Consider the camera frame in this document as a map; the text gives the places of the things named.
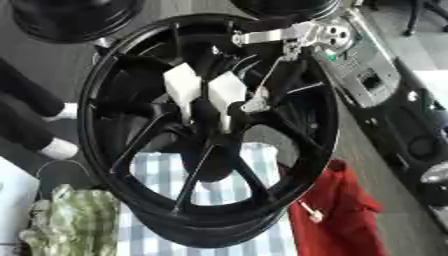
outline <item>person's foot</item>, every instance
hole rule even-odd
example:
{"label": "person's foot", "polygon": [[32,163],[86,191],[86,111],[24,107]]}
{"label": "person's foot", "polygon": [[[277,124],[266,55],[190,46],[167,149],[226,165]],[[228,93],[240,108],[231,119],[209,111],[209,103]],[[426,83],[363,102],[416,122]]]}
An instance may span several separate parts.
{"label": "person's foot", "polygon": [[44,117],[43,119],[47,122],[53,122],[60,119],[76,119],[78,114],[78,104],[77,103],[64,103],[64,108],[59,114],[51,117]]}
{"label": "person's foot", "polygon": [[56,160],[64,160],[74,157],[78,153],[78,146],[58,138],[53,138],[51,143],[40,150],[40,153]]}

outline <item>red fabric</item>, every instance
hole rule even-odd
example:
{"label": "red fabric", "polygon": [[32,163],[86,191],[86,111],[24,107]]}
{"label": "red fabric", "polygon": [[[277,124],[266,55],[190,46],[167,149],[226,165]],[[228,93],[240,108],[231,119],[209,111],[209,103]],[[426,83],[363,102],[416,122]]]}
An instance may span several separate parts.
{"label": "red fabric", "polygon": [[374,213],[380,205],[358,185],[345,162],[333,160],[301,199],[324,219],[314,223],[298,203],[289,208],[300,256],[385,256]]}

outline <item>blue checkered cloth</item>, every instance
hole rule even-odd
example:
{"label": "blue checkered cloth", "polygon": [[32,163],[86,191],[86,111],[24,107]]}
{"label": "blue checkered cloth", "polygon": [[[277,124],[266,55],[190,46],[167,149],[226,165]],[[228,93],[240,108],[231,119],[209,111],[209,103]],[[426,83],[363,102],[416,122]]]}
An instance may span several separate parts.
{"label": "blue checkered cloth", "polygon": [[[270,187],[280,180],[277,149],[262,143],[244,143],[241,156],[261,181]],[[176,199],[186,178],[178,154],[140,153],[131,165],[133,175],[154,192]],[[236,172],[215,183],[198,183],[192,196],[197,205],[228,204],[249,198],[249,186]],[[146,228],[121,204],[117,255],[119,256],[296,256],[287,215],[254,239],[227,248],[197,249],[165,240]]]}

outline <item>gray floor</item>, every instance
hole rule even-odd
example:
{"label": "gray floor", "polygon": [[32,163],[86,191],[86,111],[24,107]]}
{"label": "gray floor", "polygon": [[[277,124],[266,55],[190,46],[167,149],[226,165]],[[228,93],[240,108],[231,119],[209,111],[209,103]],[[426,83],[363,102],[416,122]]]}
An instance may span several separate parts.
{"label": "gray floor", "polygon": [[[92,47],[50,45],[29,39],[14,26],[5,2],[0,0],[0,56],[64,100],[77,100],[91,68]],[[152,0],[147,1],[145,11],[120,34],[160,18],[193,12],[241,14],[224,0]],[[443,23],[424,15],[417,36],[402,38],[400,32],[405,26],[407,13],[407,9],[397,11],[394,7],[386,6],[372,17],[393,50],[402,55],[412,68],[447,69],[448,36],[439,33]],[[336,155],[349,162],[365,189],[384,205],[384,213],[378,216],[378,226],[389,254],[448,255],[444,238],[436,225],[395,179],[352,116],[343,106],[340,109],[341,136]],[[60,122],[49,126],[57,135],[76,141],[75,123]],[[48,161],[5,141],[0,141],[0,155],[30,172],[35,172]]]}

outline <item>green cloth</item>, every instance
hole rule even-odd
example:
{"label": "green cloth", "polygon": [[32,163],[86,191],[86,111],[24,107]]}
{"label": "green cloth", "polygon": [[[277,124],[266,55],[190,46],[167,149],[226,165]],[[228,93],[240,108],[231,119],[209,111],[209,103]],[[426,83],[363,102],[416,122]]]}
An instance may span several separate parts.
{"label": "green cloth", "polygon": [[51,202],[35,204],[32,226],[20,238],[33,256],[115,255],[118,211],[119,202],[109,192],[61,185]]}

